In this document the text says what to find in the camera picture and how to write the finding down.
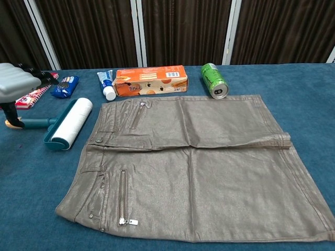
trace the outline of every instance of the gray skirt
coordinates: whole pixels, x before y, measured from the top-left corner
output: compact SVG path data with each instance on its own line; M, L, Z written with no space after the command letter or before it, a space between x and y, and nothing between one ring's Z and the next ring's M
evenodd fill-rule
M127 237L335 240L334 216L257 95L103 104L56 213Z

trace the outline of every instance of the brown curtain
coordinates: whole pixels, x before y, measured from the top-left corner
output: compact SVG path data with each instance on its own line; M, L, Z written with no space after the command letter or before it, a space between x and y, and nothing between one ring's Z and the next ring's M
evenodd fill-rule
M24 1L0 0L0 63L51 69Z
M129 0L36 4L62 69L137 66Z
M222 63L231 0L142 0L149 66Z
M243 0L231 64L325 63L334 45L334 0Z

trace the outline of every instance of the orange box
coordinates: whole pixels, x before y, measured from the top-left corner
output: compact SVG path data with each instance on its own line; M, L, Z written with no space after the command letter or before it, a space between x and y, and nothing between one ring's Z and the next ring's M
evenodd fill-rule
M120 97L185 92L188 79L182 65L117 70L113 88Z

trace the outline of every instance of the metal zipper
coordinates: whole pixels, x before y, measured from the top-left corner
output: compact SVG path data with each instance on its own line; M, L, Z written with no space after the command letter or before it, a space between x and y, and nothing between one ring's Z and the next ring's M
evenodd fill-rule
M143 113L144 107L149 108L148 104L146 102L140 102L140 107L137 109L135 118L131 124L131 129L134 130L136 129L138 122L140 121L141 115Z
M126 220L127 172L121 171L119 186L119 225L138 225L137 220Z

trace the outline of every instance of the blue tablecloth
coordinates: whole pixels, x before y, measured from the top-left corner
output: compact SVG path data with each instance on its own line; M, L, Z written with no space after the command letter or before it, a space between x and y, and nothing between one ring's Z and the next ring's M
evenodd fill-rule
M335 64L219 66L230 95L260 94L335 214ZM69 151L53 152L43 144L44 129L12 130L0 112L0 250L335 250L335 243L183 243L104 234L54 213L73 180L81 149L102 103L106 102L94 70L58 71L77 75L70 99L47 91L25 118L59 115L73 99L86 97L93 110ZM208 95L200 66L188 66L189 88L173 95Z

